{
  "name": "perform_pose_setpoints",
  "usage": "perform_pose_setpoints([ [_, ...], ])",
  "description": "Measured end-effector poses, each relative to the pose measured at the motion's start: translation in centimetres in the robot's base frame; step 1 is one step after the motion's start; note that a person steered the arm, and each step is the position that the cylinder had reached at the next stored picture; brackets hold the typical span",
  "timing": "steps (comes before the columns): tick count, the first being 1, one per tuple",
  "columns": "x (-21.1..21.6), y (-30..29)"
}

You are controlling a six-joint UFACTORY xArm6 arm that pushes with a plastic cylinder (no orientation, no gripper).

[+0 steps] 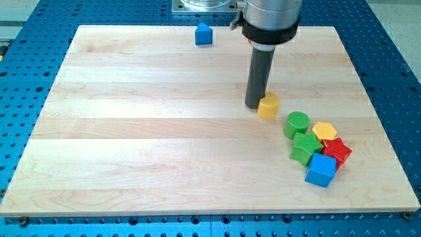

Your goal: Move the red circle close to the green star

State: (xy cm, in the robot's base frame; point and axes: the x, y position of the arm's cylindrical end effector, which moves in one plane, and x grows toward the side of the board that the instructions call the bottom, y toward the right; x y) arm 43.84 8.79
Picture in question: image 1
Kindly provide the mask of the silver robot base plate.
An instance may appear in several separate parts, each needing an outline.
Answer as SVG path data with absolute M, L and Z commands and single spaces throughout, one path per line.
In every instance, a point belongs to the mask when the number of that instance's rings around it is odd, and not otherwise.
M 172 0 L 173 13 L 233 12 L 234 0 Z

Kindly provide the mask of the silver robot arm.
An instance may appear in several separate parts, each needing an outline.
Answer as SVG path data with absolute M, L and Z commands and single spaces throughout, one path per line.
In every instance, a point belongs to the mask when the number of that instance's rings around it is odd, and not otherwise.
M 274 47 L 292 40 L 300 23 L 302 0 L 243 0 L 230 22 L 258 47 Z

